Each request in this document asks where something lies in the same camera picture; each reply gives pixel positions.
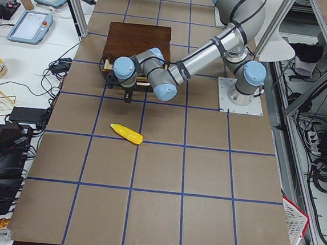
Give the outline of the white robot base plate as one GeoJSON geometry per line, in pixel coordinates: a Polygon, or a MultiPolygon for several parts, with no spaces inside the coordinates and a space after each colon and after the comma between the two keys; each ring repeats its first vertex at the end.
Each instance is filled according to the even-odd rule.
{"type": "Polygon", "coordinates": [[[220,77],[218,84],[220,112],[263,116],[258,87],[252,95],[243,95],[236,89],[236,79],[220,77]]]}

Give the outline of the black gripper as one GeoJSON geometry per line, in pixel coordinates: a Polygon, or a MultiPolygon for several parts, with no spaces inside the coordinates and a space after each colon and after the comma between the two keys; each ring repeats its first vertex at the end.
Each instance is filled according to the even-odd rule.
{"type": "Polygon", "coordinates": [[[124,101],[126,103],[131,103],[132,102],[133,93],[134,93],[134,90],[132,88],[124,89],[124,101]]]}

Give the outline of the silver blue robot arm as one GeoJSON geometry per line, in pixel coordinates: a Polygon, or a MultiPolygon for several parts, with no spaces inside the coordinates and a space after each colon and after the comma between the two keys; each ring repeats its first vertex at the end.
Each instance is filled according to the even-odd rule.
{"type": "Polygon", "coordinates": [[[114,79],[109,85],[133,89],[136,78],[145,75],[160,101],[168,101],[177,94],[177,87],[202,71],[217,59],[222,59],[236,77],[229,91],[229,99],[245,106],[264,83],[267,71],[260,62],[248,56],[247,44],[261,30],[268,0],[212,0],[219,11],[224,30],[208,40],[185,58],[172,62],[168,68],[162,52],[155,47],[131,57],[114,61],[114,79]]]}

